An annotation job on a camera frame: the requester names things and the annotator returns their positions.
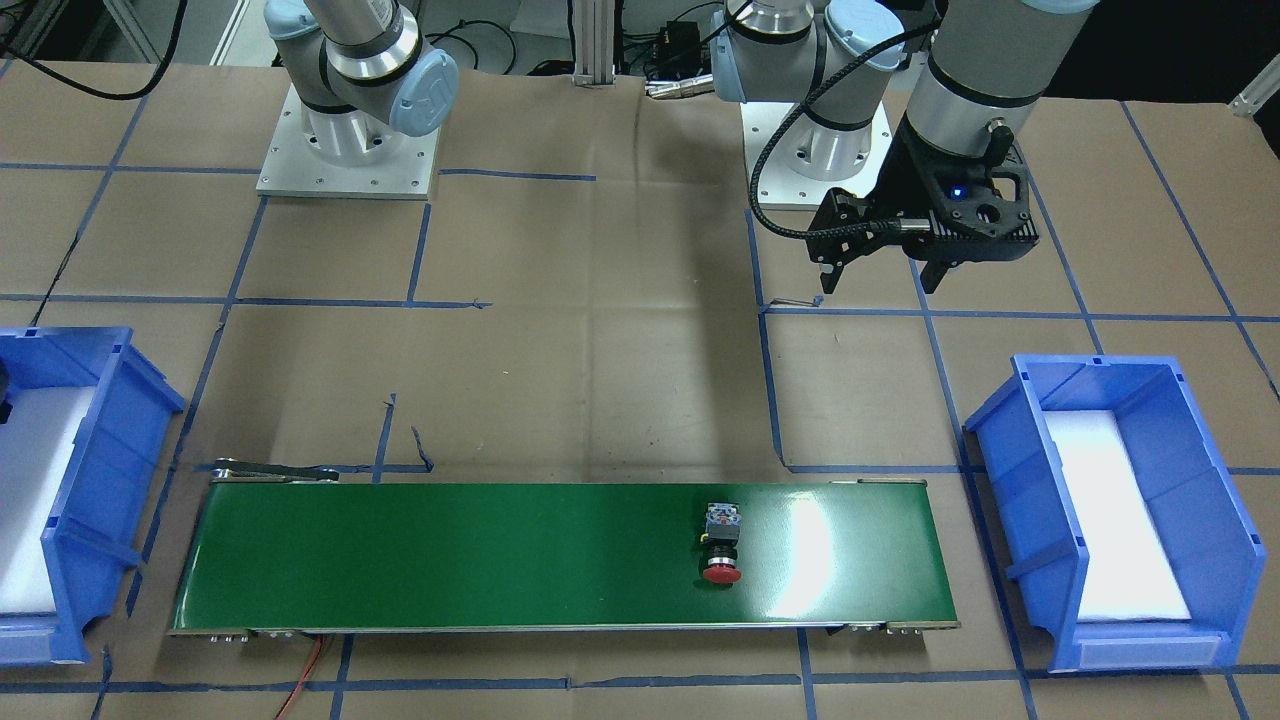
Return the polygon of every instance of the conveyor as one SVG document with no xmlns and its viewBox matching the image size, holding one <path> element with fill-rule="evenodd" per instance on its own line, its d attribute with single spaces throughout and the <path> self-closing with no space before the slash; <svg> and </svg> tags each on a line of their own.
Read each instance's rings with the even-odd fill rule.
<svg viewBox="0 0 1280 720">
<path fill-rule="evenodd" d="M 174 634 L 957 626 L 923 482 L 215 482 Z M 742 579 L 701 578 L 709 502 Z"/>
</svg>

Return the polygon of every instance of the white mounting plate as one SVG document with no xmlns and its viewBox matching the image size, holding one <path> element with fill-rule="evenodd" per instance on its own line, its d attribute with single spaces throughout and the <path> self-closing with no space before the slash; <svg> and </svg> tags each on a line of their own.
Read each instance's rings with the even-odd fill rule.
<svg viewBox="0 0 1280 720">
<path fill-rule="evenodd" d="M 782 118 L 791 111 L 795 105 L 791 102 L 744 102 L 742 104 L 742 155 L 746 160 L 746 177 L 751 178 L 751 169 L 760 156 L 760 150 L 769 141 L 773 131 L 782 124 Z M 806 178 L 783 161 L 774 149 L 764 164 L 760 174 L 760 208 L 767 210 L 815 210 L 822 202 L 822 196 L 833 187 L 842 187 L 858 197 L 867 197 L 876 187 L 876 178 L 879 177 L 881 165 L 888 155 L 888 145 L 892 133 L 888 128 L 888 115 L 884 114 L 884 105 L 876 108 L 872 118 L 872 149 L 867 154 L 856 174 L 838 181 L 815 181 Z"/>
<path fill-rule="evenodd" d="M 271 146 L 257 178 L 257 193 L 284 197 L 428 200 L 435 177 L 440 131 L 401 137 L 394 151 L 371 165 L 333 165 L 315 152 L 302 129 L 302 101 L 289 87 Z"/>
</svg>

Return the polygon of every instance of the blue plastic bin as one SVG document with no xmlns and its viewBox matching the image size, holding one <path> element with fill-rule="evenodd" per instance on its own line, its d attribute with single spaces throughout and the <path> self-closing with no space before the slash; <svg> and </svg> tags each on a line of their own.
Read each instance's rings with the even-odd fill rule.
<svg viewBox="0 0 1280 720">
<path fill-rule="evenodd" d="M 19 432 L 24 393 L 32 407 L 50 388 L 91 388 L 76 393 L 81 406 L 87 404 L 78 425 L 74 411 L 67 415 L 68 432 L 59 447 L 69 452 L 69 460 L 52 506 L 28 509 L 40 534 L 35 561 L 42 551 L 49 574 L 44 592 L 51 591 L 52 611 L 0 614 L 0 665 L 88 661 L 84 625 L 111 612 L 124 571 L 138 562 L 131 547 L 138 515 L 165 430 L 184 402 L 129 345 L 132 336 L 129 328 L 0 328 L 0 360 L 10 375 L 6 400 L 14 405 L 10 423 L 0 425 L 0 432 Z M 68 446 L 70 433 L 74 439 Z M 17 442 L 9 446 L 29 448 Z M 8 497 L 0 498 L 10 501 L 9 520 L 17 512 L 13 498 L 27 492 L 22 488 L 27 475 L 17 468 L 32 461 L 18 457 L 19 452 L 0 456 L 10 469 Z M 44 477 L 56 480 L 61 465 L 47 465 Z M 52 483 L 47 487 L 41 492 L 51 495 Z M 46 511 L 47 520 L 40 528 L 38 519 Z M 10 530 L 27 527 L 8 525 Z M 8 555 L 14 547 L 0 552 Z M 14 560 L 0 556 L 4 562 L 13 565 Z"/>
<path fill-rule="evenodd" d="M 977 433 L 1032 624 L 1052 633 L 1050 671 L 1229 666 L 1266 551 L 1172 357 L 1015 355 L 965 427 Z M 1089 547 L 1044 413 L 1115 414 L 1138 491 L 1189 620 L 1078 620 Z"/>
</svg>

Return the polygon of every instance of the red button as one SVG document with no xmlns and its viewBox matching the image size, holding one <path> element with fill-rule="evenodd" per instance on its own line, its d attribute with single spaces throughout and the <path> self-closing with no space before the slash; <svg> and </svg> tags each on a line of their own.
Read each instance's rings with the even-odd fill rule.
<svg viewBox="0 0 1280 720">
<path fill-rule="evenodd" d="M 703 570 L 703 577 L 717 585 L 732 585 L 742 579 L 742 571 L 732 565 L 712 565 Z"/>
</svg>

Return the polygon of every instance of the red wire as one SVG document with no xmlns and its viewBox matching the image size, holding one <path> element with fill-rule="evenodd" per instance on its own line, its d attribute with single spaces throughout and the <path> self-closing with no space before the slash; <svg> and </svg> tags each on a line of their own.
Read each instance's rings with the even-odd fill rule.
<svg viewBox="0 0 1280 720">
<path fill-rule="evenodd" d="M 302 676 L 298 678 L 298 684 L 293 685 L 293 692 L 285 698 L 284 705 L 280 711 L 275 714 L 274 720 L 280 720 L 284 714 L 289 711 L 289 706 L 293 701 L 298 698 L 298 693 L 302 692 L 302 685 L 306 684 L 307 678 L 311 676 L 311 671 L 315 670 L 316 661 L 320 660 L 320 650 L 324 646 L 324 635 L 316 635 L 316 642 L 311 644 L 311 655 L 307 656 L 307 664 L 302 667 Z"/>
</svg>

